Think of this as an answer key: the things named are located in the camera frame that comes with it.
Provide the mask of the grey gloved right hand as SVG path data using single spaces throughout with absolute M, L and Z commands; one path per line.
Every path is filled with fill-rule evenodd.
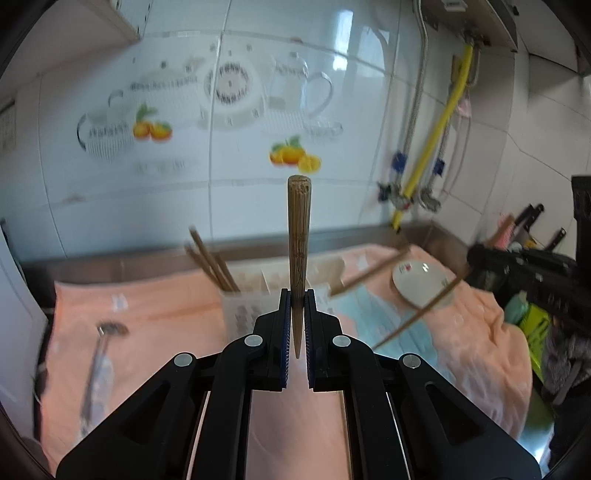
M 543 347 L 542 375 L 552 403 L 561 405 L 573 387 L 590 378 L 590 339 L 552 324 Z

